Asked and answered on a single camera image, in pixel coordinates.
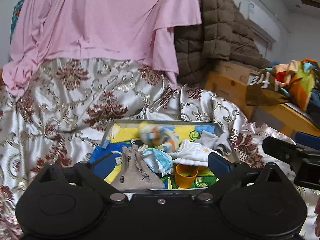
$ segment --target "brown quilted jacket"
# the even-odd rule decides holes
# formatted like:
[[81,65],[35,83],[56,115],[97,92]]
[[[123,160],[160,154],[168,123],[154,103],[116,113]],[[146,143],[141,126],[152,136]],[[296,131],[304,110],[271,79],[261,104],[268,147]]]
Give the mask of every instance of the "brown quilted jacket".
[[203,83],[216,61],[269,66],[254,44],[253,31],[233,0],[199,0],[202,24],[174,29],[178,82]]

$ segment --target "screw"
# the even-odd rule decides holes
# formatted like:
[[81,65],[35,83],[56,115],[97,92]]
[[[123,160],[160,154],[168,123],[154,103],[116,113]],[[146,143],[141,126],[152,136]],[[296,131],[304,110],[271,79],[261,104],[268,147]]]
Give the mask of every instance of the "screw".
[[213,199],[213,196],[210,193],[206,193],[206,192],[200,193],[197,197],[199,200],[205,201],[205,202]]
[[120,202],[125,199],[125,194],[122,193],[113,193],[109,196],[112,201]]
[[157,202],[158,202],[159,204],[165,204],[165,199],[160,198],[160,199],[158,199]]

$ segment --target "yellow plastic cup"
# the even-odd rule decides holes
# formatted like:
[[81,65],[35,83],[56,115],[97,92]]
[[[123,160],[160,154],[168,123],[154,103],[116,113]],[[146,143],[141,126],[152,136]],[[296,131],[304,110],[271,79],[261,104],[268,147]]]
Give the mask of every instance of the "yellow plastic cup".
[[198,166],[177,164],[174,181],[178,187],[190,188],[198,175],[198,171]]

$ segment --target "pink cloth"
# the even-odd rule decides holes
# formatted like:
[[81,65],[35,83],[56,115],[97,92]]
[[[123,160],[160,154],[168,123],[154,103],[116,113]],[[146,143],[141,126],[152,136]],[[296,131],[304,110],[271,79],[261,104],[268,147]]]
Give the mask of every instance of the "pink cloth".
[[25,0],[3,80],[21,96],[45,59],[134,59],[179,73],[173,27],[201,24],[198,0]]

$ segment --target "satin bedspread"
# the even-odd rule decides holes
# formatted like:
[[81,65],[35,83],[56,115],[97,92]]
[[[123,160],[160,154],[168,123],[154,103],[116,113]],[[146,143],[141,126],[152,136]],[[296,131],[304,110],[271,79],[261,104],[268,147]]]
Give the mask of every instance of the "satin bedspread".
[[[62,167],[88,160],[112,119],[214,121],[229,133],[240,160],[252,167],[273,161],[293,178],[288,165],[265,155],[262,141],[292,142],[267,125],[256,127],[233,103],[199,88],[179,86],[136,61],[54,59],[41,64],[25,94],[15,100],[0,84],[0,239],[22,232],[15,204],[48,161]],[[310,210],[301,234],[316,239],[317,192],[298,188]]]

